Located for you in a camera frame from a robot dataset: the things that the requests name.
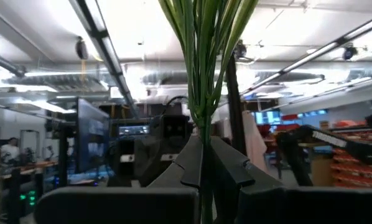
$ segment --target black stand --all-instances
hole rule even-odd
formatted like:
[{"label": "black stand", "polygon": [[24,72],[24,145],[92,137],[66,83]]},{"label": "black stand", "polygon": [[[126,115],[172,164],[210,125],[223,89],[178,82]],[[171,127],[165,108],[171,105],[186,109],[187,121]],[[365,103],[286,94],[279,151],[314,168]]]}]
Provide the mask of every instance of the black stand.
[{"label": "black stand", "polygon": [[232,135],[231,145],[243,155],[247,155],[243,125],[243,112],[241,110],[240,93],[238,91],[236,76],[236,60],[233,55],[230,57],[228,67],[226,68],[226,79],[228,86],[228,105]]},{"label": "black stand", "polygon": [[20,201],[20,169],[13,169],[11,172],[11,183],[9,188],[9,206],[7,211],[8,224],[20,224],[21,201]]},{"label": "black stand", "polygon": [[59,161],[58,161],[58,187],[66,187],[67,180],[67,150],[68,150],[68,133],[70,128],[62,128],[59,132]]}]

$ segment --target display screen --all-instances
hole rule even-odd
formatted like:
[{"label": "display screen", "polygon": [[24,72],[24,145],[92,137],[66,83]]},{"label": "display screen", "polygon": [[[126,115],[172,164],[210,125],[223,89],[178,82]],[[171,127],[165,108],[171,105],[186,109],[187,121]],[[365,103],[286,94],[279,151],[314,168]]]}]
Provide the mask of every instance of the display screen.
[{"label": "display screen", "polygon": [[77,172],[103,163],[109,146],[109,116],[89,102],[78,99]]},{"label": "display screen", "polygon": [[149,127],[145,125],[138,126],[121,126],[119,127],[119,136],[135,136],[149,134]]}]

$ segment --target ceiling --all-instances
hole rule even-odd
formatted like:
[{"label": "ceiling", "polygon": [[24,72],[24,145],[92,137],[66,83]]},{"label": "ceiling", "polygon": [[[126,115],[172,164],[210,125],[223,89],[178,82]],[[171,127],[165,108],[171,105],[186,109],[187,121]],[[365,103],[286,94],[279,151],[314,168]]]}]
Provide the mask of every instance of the ceiling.
[{"label": "ceiling", "polygon": [[[163,103],[185,95],[182,51],[157,1],[98,3],[134,99]],[[372,0],[260,0],[242,35],[247,57],[255,62],[238,65],[239,90],[370,19]],[[84,70],[75,53],[79,36],[86,40],[91,55]],[[357,62],[344,62],[343,50],[334,50],[308,63],[306,69],[255,90],[255,95],[290,96],[307,94],[301,89],[313,86],[318,91],[324,85],[332,88],[344,83],[356,69],[365,71],[358,78],[372,75],[372,32],[353,44],[360,53]],[[68,99],[88,95],[99,103],[111,102],[109,86],[114,83],[104,64],[96,60],[99,56],[68,0],[0,0],[0,56],[30,72],[22,80],[0,73],[0,91],[8,87],[42,95],[47,91],[61,95],[60,103],[65,94]],[[324,75],[325,80],[316,85],[317,75]],[[56,103],[51,95],[45,98]]]}]

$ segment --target security camera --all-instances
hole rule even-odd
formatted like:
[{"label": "security camera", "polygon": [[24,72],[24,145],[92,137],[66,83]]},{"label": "security camera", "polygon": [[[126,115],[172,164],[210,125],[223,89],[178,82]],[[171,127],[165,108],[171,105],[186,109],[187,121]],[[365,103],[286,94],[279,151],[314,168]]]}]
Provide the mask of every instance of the security camera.
[{"label": "security camera", "polygon": [[342,54],[342,59],[350,60],[353,56],[358,54],[358,49],[354,46],[344,47],[345,51]]}]

